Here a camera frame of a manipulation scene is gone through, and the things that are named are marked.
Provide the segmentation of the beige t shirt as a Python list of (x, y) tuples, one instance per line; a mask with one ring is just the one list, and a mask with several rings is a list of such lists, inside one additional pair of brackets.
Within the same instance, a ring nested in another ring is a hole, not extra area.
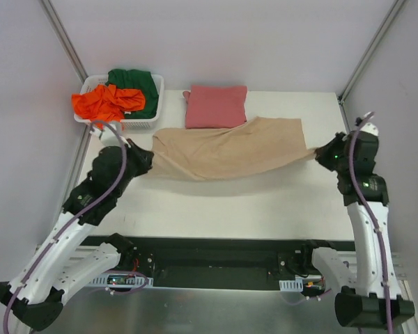
[(213, 181), (311, 160), (299, 119), (256, 117), (232, 129), (165, 128), (153, 135), (152, 177)]

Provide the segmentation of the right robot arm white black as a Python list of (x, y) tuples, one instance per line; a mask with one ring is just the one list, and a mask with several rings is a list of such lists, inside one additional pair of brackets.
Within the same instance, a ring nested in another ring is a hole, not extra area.
[(387, 233), (389, 196), (383, 177), (375, 174), (377, 134), (339, 132), (315, 150), (315, 160), (337, 173), (355, 238), (356, 271), (336, 250), (318, 241), (300, 256), (307, 274), (320, 272), (333, 291), (334, 311), (342, 327), (384, 329), (391, 333), (415, 315), (412, 301), (402, 297)]

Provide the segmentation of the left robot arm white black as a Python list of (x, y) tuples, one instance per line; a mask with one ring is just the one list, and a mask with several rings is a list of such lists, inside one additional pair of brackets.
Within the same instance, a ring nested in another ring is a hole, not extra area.
[(129, 183), (153, 167), (153, 152), (127, 139), (107, 145), (92, 162), (86, 178), (63, 204), (53, 230), (18, 276), (0, 282), (0, 303), (6, 306), (3, 332), (14, 316), (34, 331), (43, 331), (82, 287), (105, 271), (137, 273), (139, 260), (131, 241), (118, 233), (70, 268), (64, 264), (76, 248), (116, 207)]

